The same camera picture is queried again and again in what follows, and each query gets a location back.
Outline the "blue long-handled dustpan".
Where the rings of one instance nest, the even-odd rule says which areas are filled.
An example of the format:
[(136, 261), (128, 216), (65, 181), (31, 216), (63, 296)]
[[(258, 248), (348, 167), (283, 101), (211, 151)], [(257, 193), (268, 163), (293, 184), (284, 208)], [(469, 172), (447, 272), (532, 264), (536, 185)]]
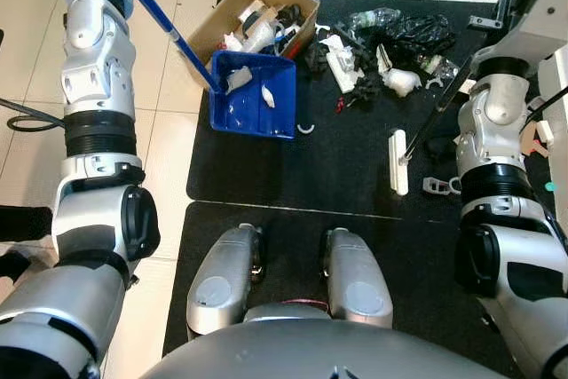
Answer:
[[(150, 17), (166, 31), (187, 59), (188, 66), (204, 79), (208, 95), (208, 119), (212, 129), (251, 137), (290, 140), (296, 134), (296, 63), (284, 56), (215, 51), (209, 66), (192, 51), (186, 38), (154, 0), (139, 0)], [(235, 69), (250, 67), (253, 82), (239, 94), (226, 94), (226, 78)], [(260, 87), (266, 84), (275, 99), (267, 108)]]

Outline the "crumpled white paper scrap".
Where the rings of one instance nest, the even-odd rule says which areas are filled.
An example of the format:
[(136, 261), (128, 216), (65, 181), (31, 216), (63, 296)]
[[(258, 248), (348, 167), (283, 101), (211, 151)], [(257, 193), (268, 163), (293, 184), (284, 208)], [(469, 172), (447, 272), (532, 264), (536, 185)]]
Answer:
[(253, 74), (250, 67), (240, 67), (240, 69), (235, 69), (226, 78), (227, 95), (239, 94), (241, 91), (245, 91), (245, 87), (249, 86), (253, 82)]

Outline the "grey plastic clip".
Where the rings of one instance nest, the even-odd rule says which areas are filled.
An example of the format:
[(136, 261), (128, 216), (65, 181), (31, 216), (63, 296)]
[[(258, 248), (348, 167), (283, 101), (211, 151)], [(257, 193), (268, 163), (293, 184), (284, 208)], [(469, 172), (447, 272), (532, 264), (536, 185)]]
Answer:
[(462, 181), (460, 177), (449, 179), (426, 177), (422, 180), (422, 190), (430, 195), (460, 195)]

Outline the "silver right robot leg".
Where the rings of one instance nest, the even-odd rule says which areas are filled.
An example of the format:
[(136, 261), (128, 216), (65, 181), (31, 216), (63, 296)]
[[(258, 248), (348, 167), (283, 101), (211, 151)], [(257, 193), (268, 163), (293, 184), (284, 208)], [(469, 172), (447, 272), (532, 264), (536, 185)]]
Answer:
[(323, 249), (330, 317), (392, 328), (392, 295), (367, 243), (338, 226), (325, 233)]

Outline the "brown cardboard piece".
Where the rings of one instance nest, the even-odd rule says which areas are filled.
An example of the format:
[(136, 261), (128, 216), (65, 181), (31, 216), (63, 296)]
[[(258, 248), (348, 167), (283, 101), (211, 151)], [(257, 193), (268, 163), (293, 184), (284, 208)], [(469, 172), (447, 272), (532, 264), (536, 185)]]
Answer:
[(556, 147), (557, 136), (550, 121), (540, 120), (528, 123), (520, 134), (522, 155), (538, 155), (552, 160), (552, 148)]

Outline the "black floor mat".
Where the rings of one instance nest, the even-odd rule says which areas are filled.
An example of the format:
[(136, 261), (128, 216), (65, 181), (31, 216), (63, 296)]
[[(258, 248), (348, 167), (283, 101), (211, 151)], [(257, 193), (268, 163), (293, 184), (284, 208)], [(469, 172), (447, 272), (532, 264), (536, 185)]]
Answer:
[(315, 131), (296, 132), (290, 140), (216, 131), (209, 123), (208, 102), (203, 102), (188, 197), (380, 217), (429, 217), (434, 211), (460, 217), (459, 196), (422, 191), (423, 178), (457, 175), (455, 108), (439, 119), (429, 144), (411, 160), (411, 191), (400, 196), (389, 185), (390, 135), (395, 129), (409, 134), (418, 130), (438, 103), (439, 90), (417, 90), (405, 99), (374, 96), (369, 104), (340, 108), (341, 92), (333, 76), (312, 77), (299, 62), (296, 94), (296, 124), (315, 124)]
[(195, 201), (185, 213), (163, 353), (188, 342), (188, 289), (208, 250), (228, 229), (251, 224), (263, 233), (263, 278), (248, 298), (256, 306), (284, 299), (325, 301), (321, 238), (341, 226), (373, 250), (392, 294), (395, 330), (523, 379), (501, 335), (483, 322), (483, 307), (454, 280), (458, 221), (452, 211), (386, 219)]

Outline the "black plastic bag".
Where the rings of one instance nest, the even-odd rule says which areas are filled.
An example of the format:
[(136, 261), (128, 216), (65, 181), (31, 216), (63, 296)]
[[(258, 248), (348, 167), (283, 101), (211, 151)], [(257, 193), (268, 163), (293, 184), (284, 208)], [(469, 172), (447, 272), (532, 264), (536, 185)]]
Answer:
[(457, 34), (445, 15), (407, 15), (381, 31), (380, 43), (395, 63), (409, 64), (418, 56), (451, 49), (457, 43)]

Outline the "silver left robot leg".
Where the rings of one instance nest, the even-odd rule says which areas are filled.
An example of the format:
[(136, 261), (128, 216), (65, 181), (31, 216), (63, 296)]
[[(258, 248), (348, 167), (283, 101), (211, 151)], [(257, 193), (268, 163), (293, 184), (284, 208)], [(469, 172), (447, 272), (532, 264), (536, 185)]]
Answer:
[(260, 250), (261, 230), (247, 222), (228, 229), (212, 244), (186, 298), (186, 329), (192, 339), (243, 322)]

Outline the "grey robot torso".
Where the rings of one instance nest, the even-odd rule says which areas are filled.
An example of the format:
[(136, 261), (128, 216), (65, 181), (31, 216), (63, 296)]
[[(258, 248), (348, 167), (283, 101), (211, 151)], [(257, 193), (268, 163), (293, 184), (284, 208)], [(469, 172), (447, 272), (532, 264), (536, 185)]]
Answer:
[(276, 304), (195, 330), (139, 379), (522, 379), (495, 353)]

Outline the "white packaging piece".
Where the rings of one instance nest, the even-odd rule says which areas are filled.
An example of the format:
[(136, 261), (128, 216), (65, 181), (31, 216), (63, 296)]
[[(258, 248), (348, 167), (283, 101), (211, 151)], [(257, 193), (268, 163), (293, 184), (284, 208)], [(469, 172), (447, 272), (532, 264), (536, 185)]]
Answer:
[(353, 91), (364, 74), (356, 66), (352, 48), (345, 46), (340, 36), (328, 36), (320, 43), (328, 48), (326, 61), (341, 92), (346, 94), (346, 92)]

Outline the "silver robot leg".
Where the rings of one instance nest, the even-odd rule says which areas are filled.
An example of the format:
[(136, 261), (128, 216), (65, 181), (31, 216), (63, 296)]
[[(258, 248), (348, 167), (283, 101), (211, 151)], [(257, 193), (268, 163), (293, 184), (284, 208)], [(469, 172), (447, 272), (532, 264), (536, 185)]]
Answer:
[(186, 298), (186, 329), (192, 339), (243, 322), (260, 250), (261, 230), (247, 222), (228, 229), (212, 244)]
[(392, 328), (392, 295), (367, 243), (338, 226), (325, 233), (323, 249), (330, 317)]

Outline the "white crumpled bag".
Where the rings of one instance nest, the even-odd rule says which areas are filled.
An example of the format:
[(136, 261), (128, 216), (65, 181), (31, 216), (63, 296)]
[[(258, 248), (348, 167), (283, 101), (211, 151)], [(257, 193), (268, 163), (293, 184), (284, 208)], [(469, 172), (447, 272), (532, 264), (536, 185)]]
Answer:
[(405, 98), (411, 91), (422, 86), (421, 76), (417, 72), (402, 69), (387, 69), (380, 73), (386, 88), (393, 91), (398, 98)]

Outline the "brown cardboard box with rubbish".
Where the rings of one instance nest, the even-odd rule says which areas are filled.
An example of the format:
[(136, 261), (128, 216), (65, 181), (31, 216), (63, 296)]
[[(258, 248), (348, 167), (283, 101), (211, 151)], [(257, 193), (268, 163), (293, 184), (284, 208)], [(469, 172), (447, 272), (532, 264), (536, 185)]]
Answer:
[(302, 13), (300, 29), (296, 37), (285, 45), (283, 54), (281, 54), (284, 58), (294, 59), (315, 36), (316, 20), (320, 9), (318, 0), (222, 0), (212, 10), (209, 17), (204, 19), (198, 30), (186, 38), (188, 45), (203, 64), (209, 66), (212, 54), (222, 46), (223, 35), (238, 29), (240, 14), (256, 1), (279, 10), (291, 4), (299, 5)]

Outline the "crumpled clear plastic bottle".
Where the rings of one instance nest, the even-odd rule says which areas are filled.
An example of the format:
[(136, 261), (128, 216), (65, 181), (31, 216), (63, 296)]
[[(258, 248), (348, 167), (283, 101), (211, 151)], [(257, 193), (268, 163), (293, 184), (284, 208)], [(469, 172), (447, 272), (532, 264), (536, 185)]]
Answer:
[(352, 33), (360, 30), (373, 30), (385, 33), (393, 29), (402, 19), (403, 13), (393, 7), (376, 7), (376, 9), (354, 12), (346, 19), (346, 29)]

